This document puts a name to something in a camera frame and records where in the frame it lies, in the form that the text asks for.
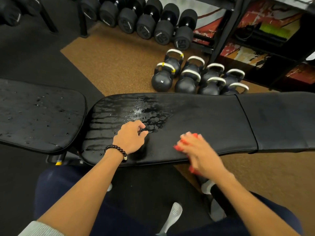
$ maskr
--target black beaded bracelet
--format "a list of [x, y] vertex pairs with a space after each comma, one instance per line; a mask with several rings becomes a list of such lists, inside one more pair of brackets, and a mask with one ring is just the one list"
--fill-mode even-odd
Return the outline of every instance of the black beaded bracelet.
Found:
[[107, 146], [107, 147], [105, 148], [105, 151], [106, 151], [107, 149], [109, 149], [109, 148], [115, 148], [115, 149], [119, 150], [119, 151], [122, 153], [122, 155], [124, 156], [123, 162], [126, 162], [126, 161], [127, 161], [127, 154], [126, 154], [126, 152], [125, 152], [123, 149], [121, 149], [119, 146], [116, 146], [116, 145], [109, 145], [109, 146]]

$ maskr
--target brown floor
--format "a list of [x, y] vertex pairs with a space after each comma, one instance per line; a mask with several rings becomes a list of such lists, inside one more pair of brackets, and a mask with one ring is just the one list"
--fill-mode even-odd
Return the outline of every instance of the brown floor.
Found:
[[[151, 86], [154, 67], [172, 47], [98, 23], [87, 39], [78, 38], [61, 52], [107, 96], [154, 92]], [[193, 54], [203, 56], [186, 51], [185, 59]], [[246, 84], [251, 93], [268, 91]], [[248, 190], [286, 206], [300, 218], [305, 235], [315, 234], [315, 202], [312, 200], [315, 196], [315, 153], [234, 154], [222, 159]], [[187, 174], [187, 166], [176, 168], [195, 185], [194, 178]]]

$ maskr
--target hand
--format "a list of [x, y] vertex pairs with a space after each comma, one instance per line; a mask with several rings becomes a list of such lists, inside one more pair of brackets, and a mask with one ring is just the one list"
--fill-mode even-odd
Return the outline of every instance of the hand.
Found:
[[188, 155], [192, 167], [204, 177], [217, 182], [223, 174], [230, 174], [224, 167], [221, 158], [201, 135], [196, 138], [187, 132], [180, 138], [188, 144], [179, 141], [177, 145]]
[[142, 131], [138, 135], [138, 131], [145, 128], [140, 121], [128, 122], [121, 126], [117, 135], [114, 136], [113, 145], [119, 146], [127, 154], [137, 151], [143, 144], [144, 138], [148, 135], [148, 131]]

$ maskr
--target kettlebell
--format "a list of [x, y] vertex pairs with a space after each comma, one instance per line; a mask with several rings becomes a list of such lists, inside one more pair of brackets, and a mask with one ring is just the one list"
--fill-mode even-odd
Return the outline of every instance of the kettlebell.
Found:
[[[196, 65], [194, 63], [191, 63], [191, 60], [193, 60], [193, 59], [200, 61], [202, 63], [202, 65], [198, 66], [198, 65]], [[200, 58], [198, 56], [191, 56], [191, 57], [189, 57], [186, 60], [186, 62], [184, 64], [184, 67], [183, 67], [183, 71], [189, 69], [189, 70], [192, 70], [192, 71], [197, 72], [198, 74], [200, 74], [202, 69], [203, 69], [203, 67], [204, 67], [204, 60], [202, 58]]]
[[211, 77], [220, 77], [224, 72], [224, 65], [219, 63], [212, 63], [209, 64], [206, 69], [203, 71], [203, 74], [201, 75], [201, 80], [199, 85], [203, 86], [207, 84], [207, 81]]
[[167, 63], [158, 63], [151, 78], [151, 84], [157, 92], [167, 92], [173, 84], [175, 68]]
[[[243, 92], [239, 93], [236, 90], [236, 87], [242, 87], [244, 89]], [[243, 94], [246, 93], [250, 88], [242, 83], [232, 83], [228, 87], [225, 87], [221, 90], [220, 94], [221, 95], [233, 95], [233, 94]]]
[[[172, 52], [178, 53], [180, 59], [177, 59], [177, 58], [174, 58], [174, 57], [170, 57], [169, 53], [172, 53]], [[166, 52], [166, 54], [165, 54], [164, 63], [170, 64], [171, 66], [173, 66], [175, 68], [175, 75], [174, 75], [175, 78], [180, 73], [181, 65], [183, 63], [183, 60], [184, 60], [184, 54], [183, 54], [183, 52], [181, 52], [179, 50], [169, 49]]]
[[241, 82], [245, 76], [245, 72], [240, 69], [230, 69], [226, 71], [223, 78], [226, 81], [226, 87], [230, 86], [232, 83]]
[[220, 77], [210, 77], [204, 85], [199, 87], [198, 94], [219, 95], [220, 87], [218, 86], [218, 82], [222, 83], [220, 86], [225, 86], [225, 79]]
[[175, 84], [175, 93], [195, 93], [200, 79], [200, 74], [196, 71], [183, 70]]

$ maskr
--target black bench pad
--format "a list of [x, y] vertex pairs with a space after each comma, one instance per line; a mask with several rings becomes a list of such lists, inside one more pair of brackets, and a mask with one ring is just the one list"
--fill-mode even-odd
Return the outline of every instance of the black bench pad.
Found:
[[73, 90], [0, 79], [0, 143], [43, 154], [64, 151], [86, 115]]
[[96, 164], [121, 125], [140, 119], [149, 131], [146, 155], [122, 166], [187, 161], [173, 149], [187, 131], [201, 133], [219, 155], [315, 150], [315, 94], [203, 96], [175, 93], [112, 95], [90, 112], [82, 157]]

